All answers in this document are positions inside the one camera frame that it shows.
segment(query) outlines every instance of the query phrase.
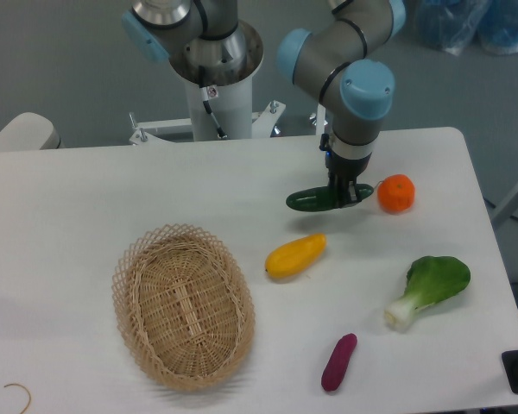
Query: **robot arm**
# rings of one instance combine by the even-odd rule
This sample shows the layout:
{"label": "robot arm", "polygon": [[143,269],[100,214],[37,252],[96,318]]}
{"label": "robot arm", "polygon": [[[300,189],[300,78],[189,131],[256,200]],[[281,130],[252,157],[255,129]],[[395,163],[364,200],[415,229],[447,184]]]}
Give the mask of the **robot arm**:
{"label": "robot arm", "polygon": [[405,21],[402,0],[329,0],[335,22],[320,34],[292,31],[280,45],[282,74],[334,115],[323,135],[329,185],[288,198],[300,210],[330,210],[359,203],[368,186],[357,177],[368,165],[382,121],[391,108],[395,80],[366,56],[397,33]]}
{"label": "robot arm", "polygon": [[132,0],[125,31],[145,56],[169,59],[183,81],[195,141],[251,137],[251,78],[262,42],[237,0]]}
{"label": "robot arm", "polygon": [[[395,88],[392,72],[365,58],[403,26],[402,0],[328,3],[335,22],[316,35],[292,31],[277,55],[282,74],[334,115],[333,131],[320,144],[328,186],[290,196],[287,205],[296,210],[341,208],[371,194],[357,177],[369,163]],[[169,59],[185,81],[194,140],[251,137],[250,78],[262,62],[262,43],[238,21],[237,0],[132,0],[132,6],[123,15],[131,40],[150,59]]]}
{"label": "robot arm", "polygon": [[200,36],[224,39],[238,26],[237,0],[133,0],[132,10],[123,17],[129,33],[134,17],[169,55],[179,53]]}

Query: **white table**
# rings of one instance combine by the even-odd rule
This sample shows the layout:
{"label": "white table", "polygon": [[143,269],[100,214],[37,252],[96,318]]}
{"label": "white table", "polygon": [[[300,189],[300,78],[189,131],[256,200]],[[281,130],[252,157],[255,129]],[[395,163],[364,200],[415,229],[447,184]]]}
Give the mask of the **white table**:
{"label": "white table", "polygon": [[[0,414],[33,395],[31,413],[413,413],[515,405],[501,352],[518,349],[518,314],[463,136],[382,133],[361,176],[405,173],[407,214],[372,197],[322,214],[290,210],[291,192],[324,185],[313,136],[0,154]],[[190,223],[234,254],[256,307],[256,337],[237,375],[184,395],[141,373],[116,330],[111,276],[147,230]],[[325,232],[328,248],[286,284],[267,254]],[[382,309],[423,255],[454,255],[471,285],[406,334]],[[320,376],[336,341],[358,346],[344,383]]]}

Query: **gray floor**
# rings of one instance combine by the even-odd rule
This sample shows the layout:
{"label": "gray floor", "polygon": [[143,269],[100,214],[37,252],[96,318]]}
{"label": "gray floor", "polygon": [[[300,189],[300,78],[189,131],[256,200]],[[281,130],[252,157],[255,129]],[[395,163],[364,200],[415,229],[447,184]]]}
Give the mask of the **gray floor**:
{"label": "gray floor", "polygon": [[[32,111],[52,121],[68,147],[123,145],[130,111],[140,121],[186,117],[182,86],[168,66],[144,60],[122,31],[129,3],[0,0],[0,130]],[[406,3],[411,15],[415,1]],[[292,28],[328,25],[325,1],[239,4],[266,49],[254,110],[278,99],[287,104],[285,135],[309,134],[316,103],[275,70],[275,51]],[[385,129],[460,129],[483,194],[499,201],[518,179],[518,55],[491,56],[476,42],[460,57],[441,53],[421,44],[409,19],[371,58],[391,67],[397,82]],[[496,236],[509,277],[518,280],[518,223],[506,222]]]}

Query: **wicker basket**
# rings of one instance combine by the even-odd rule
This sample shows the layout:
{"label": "wicker basket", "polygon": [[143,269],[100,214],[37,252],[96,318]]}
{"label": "wicker basket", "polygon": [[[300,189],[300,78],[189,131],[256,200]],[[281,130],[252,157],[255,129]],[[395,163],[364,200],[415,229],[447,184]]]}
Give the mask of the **wicker basket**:
{"label": "wicker basket", "polygon": [[138,239],[119,261],[113,301],[136,363],[175,390],[225,380],[250,350],[250,291],[228,249],[203,229],[166,226]]}

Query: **green leaf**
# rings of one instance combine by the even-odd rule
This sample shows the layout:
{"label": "green leaf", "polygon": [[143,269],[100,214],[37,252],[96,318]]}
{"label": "green leaf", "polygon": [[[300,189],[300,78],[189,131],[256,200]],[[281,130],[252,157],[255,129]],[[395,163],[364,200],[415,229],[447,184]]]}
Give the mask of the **green leaf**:
{"label": "green leaf", "polygon": [[425,256],[411,265],[405,296],[414,296],[415,307],[423,308],[457,295],[470,278],[470,269],[455,257]]}

